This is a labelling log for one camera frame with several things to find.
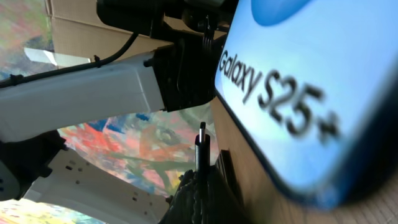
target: wooden surface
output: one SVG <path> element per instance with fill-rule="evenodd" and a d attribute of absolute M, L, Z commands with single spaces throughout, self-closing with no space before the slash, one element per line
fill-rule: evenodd
<path fill-rule="evenodd" d="M 398 175 L 375 195 L 330 212 L 309 210 L 283 197 L 219 99 L 211 102 L 219 149 L 231 153 L 244 207 L 254 224 L 398 224 Z"/>

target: colorful painted canvas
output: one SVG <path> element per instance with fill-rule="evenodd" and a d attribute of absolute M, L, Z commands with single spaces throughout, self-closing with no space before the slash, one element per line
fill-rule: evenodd
<path fill-rule="evenodd" d="M 0 1 L 0 80 L 57 69 L 29 60 L 24 48 L 53 52 L 44 0 Z M 201 121 L 218 148 L 209 105 L 173 113 L 125 114 L 59 129 L 68 147 L 101 169 L 152 194 L 173 195 L 178 177 L 194 169 Z M 102 223 L 79 212 L 29 200 L 0 202 L 1 223 Z"/>

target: paint splatter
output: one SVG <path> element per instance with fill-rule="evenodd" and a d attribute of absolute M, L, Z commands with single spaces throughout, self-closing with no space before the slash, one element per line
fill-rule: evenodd
<path fill-rule="evenodd" d="M 146 116 L 145 114 L 138 113 L 138 114 L 136 114 L 136 117 L 141 119 L 141 120 L 143 120 L 143 121 L 149 121 L 149 117 Z"/>

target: cardboard box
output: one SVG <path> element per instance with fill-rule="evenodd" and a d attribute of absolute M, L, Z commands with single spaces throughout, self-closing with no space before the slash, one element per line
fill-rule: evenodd
<path fill-rule="evenodd" d="M 47 0 L 46 8 L 56 53 L 106 58 L 117 52 L 131 35 L 126 30 L 103 24 L 96 13 L 96 0 Z M 179 19 L 166 17 L 165 22 L 174 29 L 192 31 Z M 215 38 L 223 34 L 217 31 Z M 140 35 L 120 59 L 169 44 Z"/>

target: black cable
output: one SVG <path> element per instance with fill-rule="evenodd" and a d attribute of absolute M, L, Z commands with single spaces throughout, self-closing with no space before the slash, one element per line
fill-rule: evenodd
<path fill-rule="evenodd" d="M 118 50 L 115 54 L 113 54 L 112 56 L 110 56 L 104 60 L 86 63 L 83 65 L 76 65 L 73 67 L 62 68 L 62 69 L 49 71 L 49 72 L 39 73 L 39 74 L 31 75 L 28 77 L 18 76 L 16 78 L 15 77 L 9 78 L 7 80 L 3 80 L 0 82 L 0 88 L 15 86 L 18 84 L 27 83 L 27 82 L 31 82 L 31 81 L 35 81 L 35 80 L 40 80 L 42 78 L 49 78 L 49 77 L 53 77 L 56 75 L 63 75 L 63 74 L 70 73 L 70 72 L 78 72 L 78 71 L 86 70 L 89 68 L 101 67 L 103 65 L 106 65 L 106 64 L 109 64 L 109 63 L 115 61 L 120 56 L 122 56 L 128 50 L 128 48 L 132 45 L 132 43 L 135 41 L 135 39 L 137 37 L 138 37 L 138 33 L 133 33 L 131 35 L 131 37 L 129 38 L 129 40 L 123 45 L 123 47 L 120 50 Z"/>

